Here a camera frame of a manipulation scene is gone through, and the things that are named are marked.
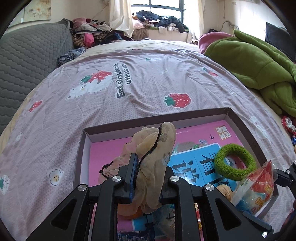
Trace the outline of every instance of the green fuzzy ring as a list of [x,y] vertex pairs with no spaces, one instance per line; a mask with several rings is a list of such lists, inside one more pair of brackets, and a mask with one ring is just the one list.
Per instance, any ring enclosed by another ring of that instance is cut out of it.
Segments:
[[[246,165],[246,169],[236,169],[224,162],[227,155],[235,155],[239,157]],[[228,144],[223,146],[215,157],[215,169],[217,173],[231,180],[241,181],[245,176],[256,169],[255,159],[251,153],[244,147],[237,144]]]

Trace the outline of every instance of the curtain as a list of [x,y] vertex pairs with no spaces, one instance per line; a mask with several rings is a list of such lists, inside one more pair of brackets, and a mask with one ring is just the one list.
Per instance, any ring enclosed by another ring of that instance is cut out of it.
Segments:
[[184,0],[184,24],[189,28],[187,43],[198,40],[204,31],[205,0]]
[[130,0],[110,0],[110,27],[113,30],[123,31],[127,37],[133,34]]

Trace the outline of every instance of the metal bolt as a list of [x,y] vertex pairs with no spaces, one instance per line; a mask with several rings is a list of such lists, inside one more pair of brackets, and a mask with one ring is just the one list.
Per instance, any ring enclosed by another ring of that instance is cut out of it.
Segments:
[[267,237],[267,232],[263,232],[263,233],[262,233],[262,237],[263,237],[263,238],[266,238],[266,237]]
[[171,180],[172,182],[177,182],[177,181],[179,181],[180,179],[179,179],[178,176],[171,176],[171,177],[170,177],[170,180]]
[[114,177],[112,177],[112,180],[114,182],[120,182],[121,181],[121,177],[120,176],[114,176]]
[[84,184],[81,184],[81,185],[78,186],[78,191],[83,192],[83,191],[85,191],[86,189],[87,189],[87,186],[84,185]]
[[207,184],[207,185],[205,185],[205,189],[207,189],[209,191],[213,191],[214,190],[214,186],[212,184]]

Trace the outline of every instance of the window pane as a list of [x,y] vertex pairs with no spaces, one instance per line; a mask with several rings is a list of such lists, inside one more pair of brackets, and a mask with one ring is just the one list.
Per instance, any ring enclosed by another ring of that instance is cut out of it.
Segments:
[[144,11],[147,11],[147,12],[150,12],[150,7],[131,7],[131,13],[133,14],[136,14],[136,12],[139,12],[141,10],[144,10]]
[[131,5],[133,4],[146,4],[149,5],[149,0],[131,0]]
[[179,8],[180,0],[151,0],[151,4]]
[[153,12],[159,16],[174,16],[177,19],[180,19],[180,12],[176,11],[176,10],[152,7],[151,12]]

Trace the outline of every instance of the folded green blanket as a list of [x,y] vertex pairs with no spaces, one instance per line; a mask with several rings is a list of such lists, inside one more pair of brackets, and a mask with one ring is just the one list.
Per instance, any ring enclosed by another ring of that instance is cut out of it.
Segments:
[[296,65],[272,45],[240,32],[212,43],[205,56],[222,65],[246,87],[260,91],[279,115],[296,117]]

